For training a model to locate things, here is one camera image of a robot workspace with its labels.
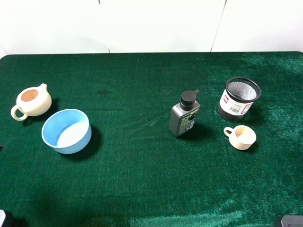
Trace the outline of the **black white object bottom left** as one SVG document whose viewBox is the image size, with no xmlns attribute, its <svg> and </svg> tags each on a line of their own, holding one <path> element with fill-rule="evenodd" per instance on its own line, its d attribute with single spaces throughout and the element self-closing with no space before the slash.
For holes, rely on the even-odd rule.
<svg viewBox="0 0 303 227">
<path fill-rule="evenodd" d="M 0 227 L 12 227 L 14 217 L 10 211 L 0 210 Z"/>
</svg>

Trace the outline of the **blue bowl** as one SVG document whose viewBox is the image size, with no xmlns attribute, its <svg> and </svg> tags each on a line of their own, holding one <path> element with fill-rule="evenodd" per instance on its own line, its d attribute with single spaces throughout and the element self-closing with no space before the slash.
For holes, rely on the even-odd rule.
<svg viewBox="0 0 303 227">
<path fill-rule="evenodd" d="M 45 121 L 41 130 L 44 143 L 64 155 L 84 149 L 91 135 L 87 115 L 77 109 L 64 109 L 54 113 Z"/>
</svg>

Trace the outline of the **green velvet tablecloth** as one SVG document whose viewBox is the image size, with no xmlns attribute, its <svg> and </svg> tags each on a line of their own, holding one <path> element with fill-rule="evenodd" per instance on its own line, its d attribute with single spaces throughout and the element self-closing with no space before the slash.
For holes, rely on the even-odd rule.
<svg viewBox="0 0 303 227">
<path fill-rule="evenodd" d="M 261 96 L 239 122 L 217 106 L 226 81 Z M 47 85 L 49 110 L 16 121 L 24 89 Z M 175 137 L 171 109 L 200 92 L 191 130 Z M 46 145 L 45 121 L 83 111 L 88 145 Z M 225 127 L 257 139 L 235 149 Z M 260 227 L 303 212 L 301 52 L 8 55 L 0 61 L 0 207 L 17 227 Z"/>
</svg>

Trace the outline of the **cream ceramic teapot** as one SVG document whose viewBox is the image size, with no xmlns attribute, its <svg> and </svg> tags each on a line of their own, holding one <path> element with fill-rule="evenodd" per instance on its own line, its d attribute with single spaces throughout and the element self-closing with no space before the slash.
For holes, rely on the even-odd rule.
<svg viewBox="0 0 303 227">
<path fill-rule="evenodd" d="M 52 98 L 47 91 L 47 85 L 42 83 L 37 87 L 24 89 L 16 98 L 16 105 L 10 114 L 16 121 L 23 121 L 29 116 L 39 116 L 46 113 L 52 104 Z"/>
</svg>

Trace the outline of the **grey pump dispenser bottle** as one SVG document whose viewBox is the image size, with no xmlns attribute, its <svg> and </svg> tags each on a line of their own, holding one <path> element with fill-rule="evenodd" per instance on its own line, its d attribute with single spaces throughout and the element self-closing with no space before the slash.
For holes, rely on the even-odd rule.
<svg viewBox="0 0 303 227">
<path fill-rule="evenodd" d="M 175 137 L 179 137 L 193 128 L 201 106 L 196 101 L 199 92 L 198 89 L 183 92 L 180 102 L 172 107 L 169 130 Z"/>
</svg>

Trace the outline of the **black mesh pen holder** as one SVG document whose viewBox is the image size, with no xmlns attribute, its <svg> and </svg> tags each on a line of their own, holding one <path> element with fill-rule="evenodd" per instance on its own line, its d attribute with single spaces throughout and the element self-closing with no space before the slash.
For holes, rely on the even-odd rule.
<svg viewBox="0 0 303 227">
<path fill-rule="evenodd" d="M 217 112 L 225 120 L 239 122 L 260 96 L 261 89 L 253 80 L 245 77 L 230 78 L 226 81 Z"/>
</svg>

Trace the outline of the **cream small cup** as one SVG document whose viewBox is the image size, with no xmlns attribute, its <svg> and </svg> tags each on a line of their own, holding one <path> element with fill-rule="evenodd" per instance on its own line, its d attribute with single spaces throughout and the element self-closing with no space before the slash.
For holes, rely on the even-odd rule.
<svg viewBox="0 0 303 227">
<path fill-rule="evenodd" d="M 245 125 L 238 125 L 235 128 L 225 127 L 223 132 L 229 138 L 229 143 L 238 150 L 249 149 L 257 139 L 253 129 Z"/>
</svg>

